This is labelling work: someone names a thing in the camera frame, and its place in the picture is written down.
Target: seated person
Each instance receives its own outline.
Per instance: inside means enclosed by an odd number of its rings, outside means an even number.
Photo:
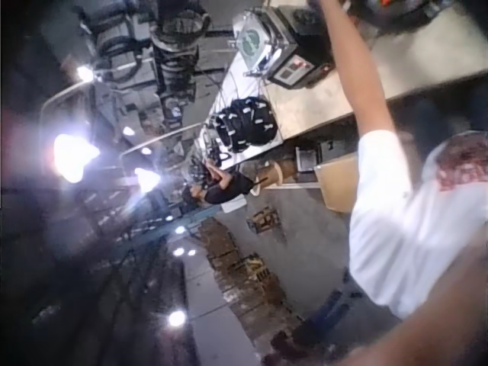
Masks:
[[[223,204],[240,194],[248,194],[255,185],[257,169],[255,162],[243,162],[239,171],[233,174],[219,169],[211,160],[205,161],[212,179],[216,182],[208,189],[201,185],[186,187],[181,193],[184,201],[203,201],[209,204]]]

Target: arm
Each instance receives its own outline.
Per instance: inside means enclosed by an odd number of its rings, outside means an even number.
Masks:
[[[411,317],[370,348],[340,366],[442,366],[467,364],[484,350],[486,331],[486,253],[469,258],[447,274],[445,288],[431,294]]]
[[[380,76],[366,43],[337,0],[319,1],[342,88],[355,113],[360,136],[374,130],[395,132]]]
[[[230,181],[232,181],[233,178],[231,174],[225,172],[222,169],[217,168],[214,164],[212,164],[208,160],[205,165],[207,166],[211,174],[212,172],[214,172],[216,175],[218,175],[221,178],[219,181],[220,188],[226,189],[227,187],[229,187],[229,183]]]

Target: blue pants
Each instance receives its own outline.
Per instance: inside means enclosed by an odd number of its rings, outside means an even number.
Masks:
[[[316,327],[323,338],[344,318],[351,308],[348,303],[336,306],[341,297],[349,298],[347,294],[334,290],[327,301],[309,318],[309,321]]]

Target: black shirt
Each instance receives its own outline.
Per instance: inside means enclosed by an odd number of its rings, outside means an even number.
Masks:
[[[233,200],[240,194],[248,194],[252,187],[254,187],[252,180],[237,172],[234,173],[226,189],[222,189],[218,184],[208,188],[204,200],[209,204],[223,204]]]

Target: cable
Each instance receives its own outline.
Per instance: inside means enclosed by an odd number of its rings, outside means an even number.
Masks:
[[[218,91],[218,93],[219,93],[219,95],[220,95],[220,97],[221,97],[221,101],[223,102],[223,106],[224,106],[224,107],[226,107],[226,99],[224,98],[224,93],[223,93],[222,86],[221,86],[221,85],[219,85],[219,83],[218,83],[216,80],[212,79],[212,78],[210,77],[210,75],[208,75],[208,74],[207,74],[207,73],[206,73],[204,70],[202,70],[200,67],[195,66],[195,69],[198,69],[198,70],[201,72],[201,74],[202,74],[203,76],[206,76],[206,77],[207,77],[207,78],[208,78],[208,79],[209,79],[209,80],[212,82],[212,84],[214,84],[214,85],[217,87],[217,91]]]

